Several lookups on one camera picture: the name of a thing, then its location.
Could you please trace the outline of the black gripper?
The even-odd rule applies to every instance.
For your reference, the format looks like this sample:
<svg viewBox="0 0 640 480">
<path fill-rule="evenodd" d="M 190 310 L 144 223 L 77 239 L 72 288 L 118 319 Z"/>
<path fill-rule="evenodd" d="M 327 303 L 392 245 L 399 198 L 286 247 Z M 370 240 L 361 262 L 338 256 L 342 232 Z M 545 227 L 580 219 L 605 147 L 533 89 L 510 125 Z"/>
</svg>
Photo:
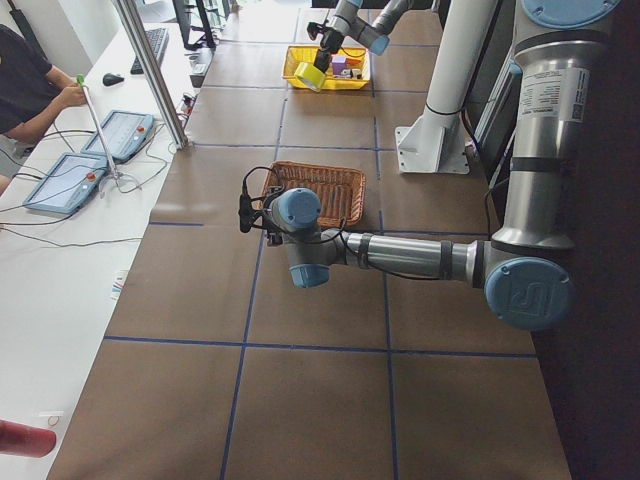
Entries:
<svg viewBox="0 0 640 480">
<path fill-rule="evenodd" d="M 335 29 L 326 29 L 317 50 L 313 66 L 326 73 L 332 63 L 332 54 L 337 54 L 342 47 L 344 35 Z"/>
</svg>

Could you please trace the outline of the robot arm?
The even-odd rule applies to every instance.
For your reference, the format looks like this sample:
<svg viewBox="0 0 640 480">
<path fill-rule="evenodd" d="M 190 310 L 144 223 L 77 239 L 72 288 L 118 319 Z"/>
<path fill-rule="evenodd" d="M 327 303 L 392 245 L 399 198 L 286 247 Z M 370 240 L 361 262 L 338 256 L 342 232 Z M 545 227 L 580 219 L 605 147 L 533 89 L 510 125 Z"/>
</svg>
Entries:
<svg viewBox="0 0 640 480">
<path fill-rule="evenodd" d="M 307 33 L 311 40 L 322 36 L 313 66 L 325 73 L 332 56 L 341 49 L 344 39 L 350 37 L 375 55 L 382 55 L 389 44 L 388 35 L 401 16 L 413 8 L 412 0 L 389 1 L 372 25 L 359 17 L 362 1 L 340 0 L 333 16 L 322 24 L 309 22 Z"/>
<path fill-rule="evenodd" d="M 451 1 L 423 113 L 397 127 L 400 173 L 467 173 L 459 116 L 480 64 L 500 1 Z M 360 216 L 364 186 L 358 171 L 276 162 L 263 194 L 239 208 L 241 230 L 261 228 L 269 246 L 286 248 L 298 288 L 328 282 L 332 265 L 376 270 L 416 281 L 459 281 L 482 289 L 493 314 L 526 331 L 551 328 L 574 303 L 563 260 L 574 244 L 563 203 L 580 134 L 591 70 L 606 49 L 613 12 L 622 1 L 512 1 L 514 28 L 501 76 L 520 77 L 508 174 L 484 196 L 486 240 L 429 241 L 348 232 Z M 364 1 L 338 1 L 307 33 L 320 37 L 311 60 L 294 67 L 303 87 L 329 87 L 337 54 L 350 38 L 381 55 L 390 33 L 414 1 L 389 1 L 373 24 L 359 15 Z M 489 199 L 504 187 L 502 221 L 491 225 Z"/>
</svg>

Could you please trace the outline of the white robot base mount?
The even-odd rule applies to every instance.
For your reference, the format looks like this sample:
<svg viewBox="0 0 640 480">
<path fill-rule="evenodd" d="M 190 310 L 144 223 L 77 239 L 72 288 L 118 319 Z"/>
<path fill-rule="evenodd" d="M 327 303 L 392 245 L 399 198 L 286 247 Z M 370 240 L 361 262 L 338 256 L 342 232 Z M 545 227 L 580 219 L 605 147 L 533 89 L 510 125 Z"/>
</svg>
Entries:
<svg viewBox="0 0 640 480">
<path fill-rule="evenodd" d="M 496 11 L 496 0 L 453 0 L 423 114 L 395 129 L 402 173 L 467 174 L 460 112 Z"/>
</svg>

